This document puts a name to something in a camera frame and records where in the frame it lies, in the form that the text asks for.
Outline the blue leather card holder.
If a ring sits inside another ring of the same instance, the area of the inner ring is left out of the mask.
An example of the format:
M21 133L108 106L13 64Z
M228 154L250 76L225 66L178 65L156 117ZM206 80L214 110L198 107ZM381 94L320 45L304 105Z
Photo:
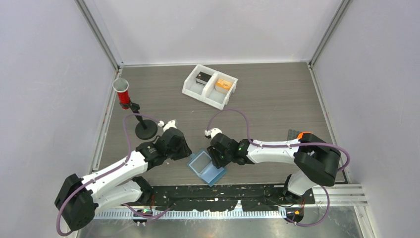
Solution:
M200 154L201 152L206 152L205 150L200 150L197 154ZM200 173L196 173L191 167L190 163L191 161L197 156L197 154L192 154L190 156L190 161L187 163L187 166L202 180L204 181L208 186L212 187L214 186L226 173L227 170L225 168L217 169L213 163L211 162L208 164L208 166Z

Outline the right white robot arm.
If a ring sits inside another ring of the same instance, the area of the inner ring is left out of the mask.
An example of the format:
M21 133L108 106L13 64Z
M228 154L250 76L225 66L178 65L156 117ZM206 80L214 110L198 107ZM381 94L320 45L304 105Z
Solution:
M245 165L273 162L296 165L299 170L287 177L282 191L288 203L296 203L307 190L316 185L335 185L341 153L332 144L325 143L312 133L302 132L296 139L278 142L252 139L237 142L217 128L205 131L205 136L210 139L207 151L217 168L229 163Z

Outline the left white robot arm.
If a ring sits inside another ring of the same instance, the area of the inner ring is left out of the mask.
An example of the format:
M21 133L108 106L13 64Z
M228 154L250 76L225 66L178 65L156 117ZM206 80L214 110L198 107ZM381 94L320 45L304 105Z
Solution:
M154 141L141 143L114 164L83 177L68 176L55 199L60 221L70 231L87 226L100 212L137 202L147 205L155 192L141 174L162 165L167 159L184 159L192 154L184 134L177 128L166 129Z

